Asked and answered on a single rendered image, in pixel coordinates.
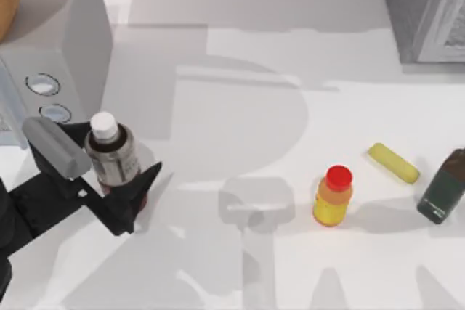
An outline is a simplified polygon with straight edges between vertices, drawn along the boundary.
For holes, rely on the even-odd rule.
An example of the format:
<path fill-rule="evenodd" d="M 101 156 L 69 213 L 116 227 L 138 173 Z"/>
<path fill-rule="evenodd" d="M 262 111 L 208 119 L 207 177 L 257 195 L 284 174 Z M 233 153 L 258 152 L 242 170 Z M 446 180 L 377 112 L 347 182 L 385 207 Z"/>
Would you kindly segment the brown bottle with white cap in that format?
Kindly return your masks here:
<path fill-rule="evenodd" d="M 104 195 L 129 183 L 141 174 L 132 131 L 106 111 L 90 119 L 84 149 L 92 160 L 94 172 Z"/>

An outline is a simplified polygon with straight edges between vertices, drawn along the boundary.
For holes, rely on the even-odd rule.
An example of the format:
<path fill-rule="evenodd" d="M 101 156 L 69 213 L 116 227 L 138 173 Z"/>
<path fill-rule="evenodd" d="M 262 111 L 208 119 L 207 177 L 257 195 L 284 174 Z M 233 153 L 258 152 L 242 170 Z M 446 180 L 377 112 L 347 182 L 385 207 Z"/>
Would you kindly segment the round microwave knob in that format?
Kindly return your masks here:
<path fill-rule="evenodd" d="M 72 118 L 71 111 L 61 104 L 41 106 L 39 108 L 39 114 L 42 117 L 49 118 L 52 121 L 58 123 L 67 123 Z"/>
<path fill-rule="evenodd" d="M 27 76 L 25 84 L 33 93 L 45 97 L 50 97 L 60 92 L 60 82 L 46 73 Z"/>

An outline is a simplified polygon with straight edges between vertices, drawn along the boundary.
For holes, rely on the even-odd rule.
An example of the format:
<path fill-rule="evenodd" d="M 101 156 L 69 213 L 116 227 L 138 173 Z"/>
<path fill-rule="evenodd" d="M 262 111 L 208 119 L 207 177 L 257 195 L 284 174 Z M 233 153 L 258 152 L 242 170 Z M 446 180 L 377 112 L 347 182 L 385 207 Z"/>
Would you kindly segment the pale microwave oven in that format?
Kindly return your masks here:
<path fill-rule="evenodd" d="M 88 120 L 101 106 L 113 48 L 103 0 L 20 0 L 0 42 L 0 147 L 26 148 L 22 125 L 39 108 L 61 104 L 72 118 Z M 25 84 L 46 73 L 60 92 L 45 97 Z"/>

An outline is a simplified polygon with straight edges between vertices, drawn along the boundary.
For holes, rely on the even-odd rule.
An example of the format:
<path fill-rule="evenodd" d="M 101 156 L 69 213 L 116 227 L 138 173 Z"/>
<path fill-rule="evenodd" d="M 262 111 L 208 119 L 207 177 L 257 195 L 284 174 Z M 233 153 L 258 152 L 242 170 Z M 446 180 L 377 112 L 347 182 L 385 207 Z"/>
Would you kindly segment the yellow bottle with red cap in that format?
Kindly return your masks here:
<path fill-rule="evenodd" d="M 327 227 L 342 223 L 352 198 L 353 175 L 343 165 L 331 166 L 320 180 L 312 213 L 317 222 Z"/>

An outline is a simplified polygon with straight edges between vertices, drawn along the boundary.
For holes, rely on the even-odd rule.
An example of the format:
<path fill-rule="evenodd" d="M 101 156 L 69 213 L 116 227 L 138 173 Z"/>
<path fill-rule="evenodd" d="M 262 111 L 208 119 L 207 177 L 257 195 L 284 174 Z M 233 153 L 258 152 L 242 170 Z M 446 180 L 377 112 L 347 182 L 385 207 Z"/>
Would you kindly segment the yellow bread stick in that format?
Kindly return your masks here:
<path fill-rule="evenodd" d="M 420 177 L 417 167 L 382 143 L 373 144 L 368 155 L 407 184 L 414 184 Z"/>

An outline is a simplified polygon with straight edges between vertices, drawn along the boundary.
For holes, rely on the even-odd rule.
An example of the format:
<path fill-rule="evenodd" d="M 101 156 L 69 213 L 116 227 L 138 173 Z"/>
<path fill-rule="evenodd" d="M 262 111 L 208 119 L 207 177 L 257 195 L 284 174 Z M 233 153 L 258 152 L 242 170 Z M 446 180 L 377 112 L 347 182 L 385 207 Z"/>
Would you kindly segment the dark green bottle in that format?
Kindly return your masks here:
<path fill-rule="evenodd" d="M 442 163 L 417 204 L 417 211 L 441 224 L 465 193 L 465 148 L 454 150 Z"/>

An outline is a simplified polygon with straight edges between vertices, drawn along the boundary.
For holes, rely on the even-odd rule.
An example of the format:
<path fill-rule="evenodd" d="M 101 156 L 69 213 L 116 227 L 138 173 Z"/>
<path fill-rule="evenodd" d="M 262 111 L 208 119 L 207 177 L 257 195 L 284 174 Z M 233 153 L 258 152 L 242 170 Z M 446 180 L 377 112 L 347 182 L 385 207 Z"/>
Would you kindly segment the grey cabinet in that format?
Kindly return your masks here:
<path fill-rule="evenodd" d="M 385 0 L 402 63 L 465 63 L 465 0 Z"/>

